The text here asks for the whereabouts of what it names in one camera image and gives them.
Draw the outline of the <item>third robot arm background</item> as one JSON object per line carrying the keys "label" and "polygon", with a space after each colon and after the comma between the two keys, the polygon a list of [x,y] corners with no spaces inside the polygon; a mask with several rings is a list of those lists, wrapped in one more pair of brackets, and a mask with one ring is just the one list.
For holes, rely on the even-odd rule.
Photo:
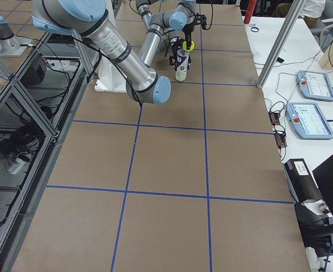
{"label": "third robot arm background", "polygon": [[0,16],[0,56],[20,57],[30,39],[16,37],[3,16]]}

